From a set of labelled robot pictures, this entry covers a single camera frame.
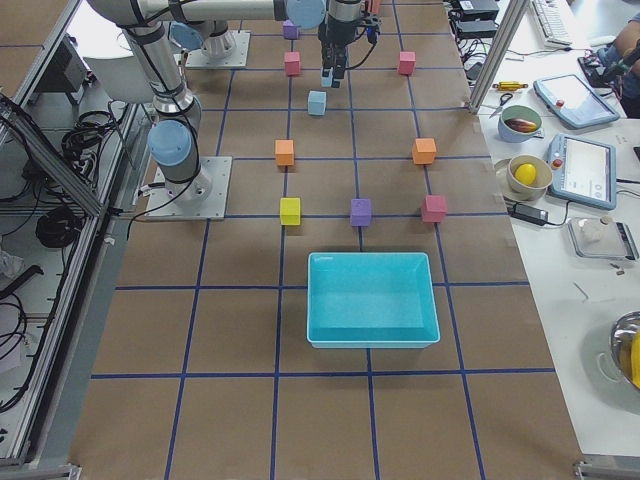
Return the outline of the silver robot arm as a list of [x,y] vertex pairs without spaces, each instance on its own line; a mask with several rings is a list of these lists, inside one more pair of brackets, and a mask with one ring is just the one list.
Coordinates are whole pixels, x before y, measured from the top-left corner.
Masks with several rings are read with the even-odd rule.
[[379,19],[366,1],[93,1],[91,8],[119,27],[153,93],[159,123],[147,137],[171,200],[204,198],[211,181],[203,171],[197,134],[201,104],[188,88],[173,56],[185,50],[226,54],[235,47],[231,21],[289,20],[315,29],[321,43],[322,75],[339,87],[348,70],[348,46],[365,36],[375,45]]

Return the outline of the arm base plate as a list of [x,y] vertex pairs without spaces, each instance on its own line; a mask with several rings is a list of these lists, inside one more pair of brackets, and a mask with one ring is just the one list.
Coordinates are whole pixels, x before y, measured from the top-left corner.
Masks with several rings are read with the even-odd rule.
[[164,174],[157,167],[154,181],[163,186],[150,191],[145,216],[167,221],[223,220],[232,164],[231,156],[201,157],[200,173],[185,192],[185,185],[166,183]]
[[192,70],[243,69],[247,65],[250,39],[248,30],[227,30],[209,37],[200,49],[188,53],[185,67]]

